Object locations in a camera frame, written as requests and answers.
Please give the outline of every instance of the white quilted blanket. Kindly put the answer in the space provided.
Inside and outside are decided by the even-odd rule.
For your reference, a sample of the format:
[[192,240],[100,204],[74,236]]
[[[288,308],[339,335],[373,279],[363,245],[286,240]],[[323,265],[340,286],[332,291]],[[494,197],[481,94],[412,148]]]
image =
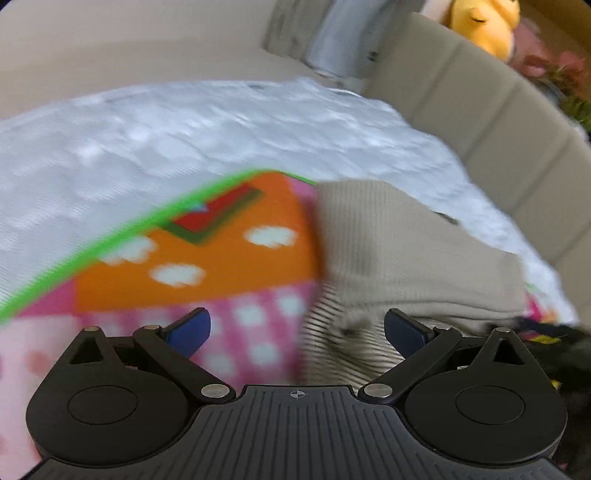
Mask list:
[[291,83],[132,87],[0,124],[0,306],[122,223],[247,168],[382,179],[517,253],[563,322],[560,280],[437,138],[387,104]]

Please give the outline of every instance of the green mat edge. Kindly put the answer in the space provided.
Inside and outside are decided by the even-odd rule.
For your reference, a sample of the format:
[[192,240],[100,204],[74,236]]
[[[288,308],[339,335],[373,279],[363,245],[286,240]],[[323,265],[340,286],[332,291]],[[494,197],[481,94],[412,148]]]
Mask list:
[[199,187],[197,190],[180,197],[174,202],[160,208],[154,209],[151,213],[132,221],[125,226],[119,228],[113,233],[109,233],[101,239],[75,252],[71,257],[58,263],[46,272],[43,272],[27,286],[21,288],[14,293],[2,306],[0,306],[0,325],[7,322],[7,319],[18,313],[23,308],[27,307],[34,301],[38,300],[42,295],[48,293],[56,285],[63,283],[69,277],[72,277],[77,272],[95,262],[101,255],[107,253],[109,250],[115,248],[121,242],[128,238],[145,232],[146,230],[165,222],[174,215],[183,213],[188,208],[191,208],[195,203],[206,202],[209,199],[219,196],[222,193],[231,190],[241,183],[262,173],[277,172],[282,173],[288,177],[301,180],[310,185],[316,182],[300,177],[293,173],[288,173],[280,170],[244,170],[236,174],[224,177],[223,179],[214,183],[206,184]]

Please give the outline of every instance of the ribbed black plate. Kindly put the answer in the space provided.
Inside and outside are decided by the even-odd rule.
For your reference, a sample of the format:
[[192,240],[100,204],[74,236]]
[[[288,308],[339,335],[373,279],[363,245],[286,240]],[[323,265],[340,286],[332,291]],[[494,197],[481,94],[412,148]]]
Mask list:
[[397,412],[347,387],[258,387],[201,410],[167,450],[133,465],[80,468],[47,460],[30,480],[567,480],[546,460],[483,469],[438,456]]

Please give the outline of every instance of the pink polka dot fabric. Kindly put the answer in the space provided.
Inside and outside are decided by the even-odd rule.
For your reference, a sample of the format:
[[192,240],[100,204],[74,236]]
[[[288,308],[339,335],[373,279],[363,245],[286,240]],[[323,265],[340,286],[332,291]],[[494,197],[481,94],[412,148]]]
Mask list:
[[81,328],[98,325],[125,336],[142,325],[168,325],[202,306],[212,317],[209,340],[191,358],[237,392],[246,384],[291,384],[298,336],[315,282],[226,299],[129,312],[24,316],[0,327],[0,478],[17,480],[40,460],[25,425],[27,404]]

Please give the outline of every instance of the yellow plush toy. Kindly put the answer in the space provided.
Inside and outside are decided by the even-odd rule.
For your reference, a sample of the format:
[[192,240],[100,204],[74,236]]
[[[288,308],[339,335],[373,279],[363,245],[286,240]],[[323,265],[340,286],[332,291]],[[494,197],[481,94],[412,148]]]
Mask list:
[[502,61],[511,58],[518,24],[518,0],[455,0],[452,5],[451,29]]

